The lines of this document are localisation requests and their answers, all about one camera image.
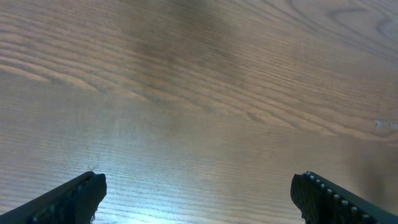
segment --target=wooden table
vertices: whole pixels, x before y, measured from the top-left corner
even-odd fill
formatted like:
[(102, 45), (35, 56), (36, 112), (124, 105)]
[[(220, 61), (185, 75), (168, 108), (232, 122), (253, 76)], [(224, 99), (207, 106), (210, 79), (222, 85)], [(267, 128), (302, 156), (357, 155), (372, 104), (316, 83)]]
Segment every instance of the wooden table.
[(95, 223), (302, 223), (306, 170), (398, 213), (397, 10), (0, 0), (0, 213), (87, 170)]

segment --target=wood grain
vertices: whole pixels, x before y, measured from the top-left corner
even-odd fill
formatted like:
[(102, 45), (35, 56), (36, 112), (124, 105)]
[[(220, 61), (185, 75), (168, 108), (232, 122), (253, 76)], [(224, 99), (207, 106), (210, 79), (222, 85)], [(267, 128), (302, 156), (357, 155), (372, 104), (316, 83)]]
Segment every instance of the wood grain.
[(93, 170), (108, 182), (95, 223), (303, 223), (290, 182), (307, 169), (398, 212), (398, 153), (384, 143), (12, 76), (0, 83), (0, 213)]
[(0, 1), (0, 68), (327, 136), (397, 144), (398, 3)]

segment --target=wooden surface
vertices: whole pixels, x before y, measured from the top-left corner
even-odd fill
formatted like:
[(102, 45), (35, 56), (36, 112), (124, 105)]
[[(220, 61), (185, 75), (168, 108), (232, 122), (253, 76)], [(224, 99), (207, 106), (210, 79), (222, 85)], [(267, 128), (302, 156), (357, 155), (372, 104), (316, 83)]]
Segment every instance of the wooden surface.
[(397, 213), (397, 9), (0, 0), (0, 212), (93, 170), (97, 223), (302, 223), (312, 170)]

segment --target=black object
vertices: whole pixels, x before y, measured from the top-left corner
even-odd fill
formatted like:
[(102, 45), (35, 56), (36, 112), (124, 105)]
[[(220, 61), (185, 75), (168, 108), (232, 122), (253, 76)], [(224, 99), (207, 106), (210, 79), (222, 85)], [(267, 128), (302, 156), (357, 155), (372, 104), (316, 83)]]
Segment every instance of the black object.
[(290, 196), (307, 224), (393, 224), (398, 217), (314, 172), (295, 174)]
[(86, 172), (3, 215), (1, 224), (86, 224), (106, 195), (104, 174)]

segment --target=wood grain pattern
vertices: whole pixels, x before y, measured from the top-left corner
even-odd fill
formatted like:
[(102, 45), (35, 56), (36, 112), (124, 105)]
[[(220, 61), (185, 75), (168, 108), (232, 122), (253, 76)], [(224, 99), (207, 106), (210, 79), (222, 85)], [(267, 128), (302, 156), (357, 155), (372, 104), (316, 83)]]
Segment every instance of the wood grain pattern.
[(397, 144), (395, 1), (0, 4), (2, 71)]
[(0, 212), (93, 170), (108, 182), (95, 223), (303, 223), (290, 182), (307, 169), (398, 212), (398, 153), (384, 143), (11, 76), (0, 83)]

